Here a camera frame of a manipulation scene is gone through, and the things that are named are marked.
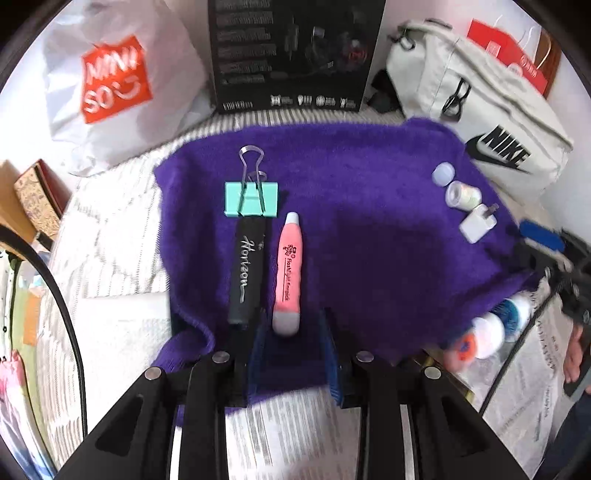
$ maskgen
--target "mint green binder clip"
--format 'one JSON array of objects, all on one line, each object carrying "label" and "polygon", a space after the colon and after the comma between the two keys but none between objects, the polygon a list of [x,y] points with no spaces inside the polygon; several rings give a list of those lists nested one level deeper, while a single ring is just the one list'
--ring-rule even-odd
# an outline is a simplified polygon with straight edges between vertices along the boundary
[{"label": "mint green binder clip", "polygon": [[[255,171],[247,174],[248,166],[244,154],[249,151],[257,152],[259,157],[256,161]],[[246,145],[240,149],[239,155],[244,165],[242,181],[226,182],[224,214],[228,217],[237,217],[239,215],[276,217],[279,185],[274,182],[267,182],[267,174],[259,170],[265,153],[259,147]],[[256,177],[256,182],[252,181],[252,176]]]}]

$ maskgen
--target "black box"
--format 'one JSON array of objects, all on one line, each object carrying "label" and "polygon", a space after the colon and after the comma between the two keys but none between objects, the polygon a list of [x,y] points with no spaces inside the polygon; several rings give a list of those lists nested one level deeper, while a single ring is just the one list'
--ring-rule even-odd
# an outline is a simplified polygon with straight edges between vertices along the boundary
[{"label": "black box", "polygon": [[358,111],[385,0],[209,0],[217,110]]}]

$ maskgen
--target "human hand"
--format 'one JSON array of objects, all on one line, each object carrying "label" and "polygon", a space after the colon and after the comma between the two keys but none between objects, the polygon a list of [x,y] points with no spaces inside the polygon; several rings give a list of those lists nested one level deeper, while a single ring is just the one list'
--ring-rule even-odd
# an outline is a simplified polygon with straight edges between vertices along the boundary
[{"label": "human hand", "polygon": [[[583,334],[583,327],[573,325],[573,333],[570,334],[569,346],[566,349],[564,359],[564,381],[566,383],[576,382],[581,374],[581,362],[583,361],[583,348],[579,340]],[[591,385],[585,391],[591,395]]]}]

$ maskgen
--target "white plastic bag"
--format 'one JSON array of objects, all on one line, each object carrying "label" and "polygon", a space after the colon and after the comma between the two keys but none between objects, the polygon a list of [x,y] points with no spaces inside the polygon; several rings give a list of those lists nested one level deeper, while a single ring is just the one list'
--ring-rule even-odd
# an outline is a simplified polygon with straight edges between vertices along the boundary
[{"label": "white plastic bag", "polygon": [[[162,0],[73,2],[44,44],[51,137],[89,176],[169,140],[206,82],[181,21]],[[210,114],[195,102],[194,122]]]}]

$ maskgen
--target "nike bag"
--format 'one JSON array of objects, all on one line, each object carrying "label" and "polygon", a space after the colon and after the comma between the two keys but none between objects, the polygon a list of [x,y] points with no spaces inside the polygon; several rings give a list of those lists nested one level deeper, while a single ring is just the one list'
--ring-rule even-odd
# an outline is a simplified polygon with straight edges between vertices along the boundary
[{"label": "nike bag", "polygon": [[487,178],[517,200],[537,199],[573,148],[544,97],[448,28],[409,22],[399,31],[387,71],[404,113],[447,125]]}]

